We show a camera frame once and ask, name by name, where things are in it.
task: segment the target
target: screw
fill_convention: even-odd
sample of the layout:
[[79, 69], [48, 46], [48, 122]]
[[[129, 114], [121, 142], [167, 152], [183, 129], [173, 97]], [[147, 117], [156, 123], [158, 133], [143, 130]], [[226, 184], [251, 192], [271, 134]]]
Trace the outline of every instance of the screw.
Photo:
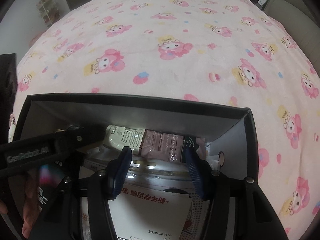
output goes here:
[[219, 176], [219, 175], [220, 175], [220, 171], [218, 171], [218, 170], [212, 170], [212, 171], [211, 171], [211, 174], [212, 174], [213, 176]]
[[64, 179], [63, 179], [63, 182], [64, 183], [69, 183], [71, 181], [71, 177], [70, 176], [66, 176]]
[[97, 173], [99, 176], [104, 176], [106, 174], [106, 170], [99, 170]]
[[250, 177], [246, 177], [246, 178], [245, 178], [245, 181], [248, 182], [248, 183], [253, 183], [253, 182], [254, 182], [254, 179], [253, 179], [253, 178], [250, 178]]

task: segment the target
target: blue spot print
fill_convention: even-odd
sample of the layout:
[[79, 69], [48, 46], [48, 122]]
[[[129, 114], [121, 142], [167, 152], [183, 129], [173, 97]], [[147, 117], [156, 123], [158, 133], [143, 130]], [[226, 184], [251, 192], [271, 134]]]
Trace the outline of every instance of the blue spot print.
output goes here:
[[148, 77], [149, 74], [148, 74], [147, 72], [141, 72], [141, 73], [138, 74], [138, 76], [139, 76], [140, 78], [145, 78], [145, 77]]

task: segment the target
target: white wall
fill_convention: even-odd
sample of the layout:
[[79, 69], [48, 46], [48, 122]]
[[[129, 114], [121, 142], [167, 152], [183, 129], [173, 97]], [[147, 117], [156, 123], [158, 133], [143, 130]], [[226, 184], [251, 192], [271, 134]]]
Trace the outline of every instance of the white wall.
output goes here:
[[[47, 30], [36, 8], [39, 0], [15, 0], [0, 22], [0, 54], [16, 53], [17, 64], [29, 50], [29, 42]], [[60, 15], [70, 10], [66, 0], [54, 0]]]

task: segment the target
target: human hand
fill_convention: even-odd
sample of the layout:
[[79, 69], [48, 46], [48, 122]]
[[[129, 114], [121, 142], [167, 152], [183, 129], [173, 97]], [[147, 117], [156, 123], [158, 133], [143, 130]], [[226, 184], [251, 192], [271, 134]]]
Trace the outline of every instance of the human hand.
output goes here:
[[[38, 199], [36, 192], [36, 182], [28, 175], [25, 181], [25, 201], [23, 205], [23, 226], [22, 234], [25, 238], [28, 238], [31, 229], [36, 222], [39, 215]], [[3, 201], [0, 200], [0, 213], [7, 214], [8, 209]]]

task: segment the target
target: bedspread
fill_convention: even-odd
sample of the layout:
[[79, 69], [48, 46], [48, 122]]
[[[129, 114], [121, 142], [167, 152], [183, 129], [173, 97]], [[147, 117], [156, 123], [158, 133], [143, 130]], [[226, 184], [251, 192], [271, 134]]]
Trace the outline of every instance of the bedspread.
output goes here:
[[259, 185], [299, 239], [320, 208], [320, 80], [283, 26], [249, 0], [92, 0], [17, 67], [28, 94], [133, 94], [249, 107]]

